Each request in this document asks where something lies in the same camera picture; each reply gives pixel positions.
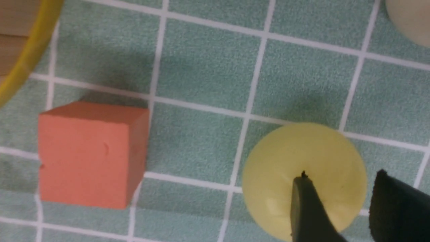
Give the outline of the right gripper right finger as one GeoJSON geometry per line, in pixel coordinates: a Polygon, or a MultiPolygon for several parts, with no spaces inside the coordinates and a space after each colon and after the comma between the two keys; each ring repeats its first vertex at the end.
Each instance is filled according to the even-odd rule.
{"type": "Polygon", "coordinates": [[[379,170],[371,197],[370,233],[375,242],[428,242],[430,197],[379,170]]]}

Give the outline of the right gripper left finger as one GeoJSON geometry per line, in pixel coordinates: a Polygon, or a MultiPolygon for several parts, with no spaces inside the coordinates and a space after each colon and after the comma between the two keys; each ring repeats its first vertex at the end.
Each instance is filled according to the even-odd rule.
{"type": "Polygon", "coordinates": [[[313,181],[302,171],[293,179],[291,237],[294,242],[345,242],[331,223],[313,181]]]}

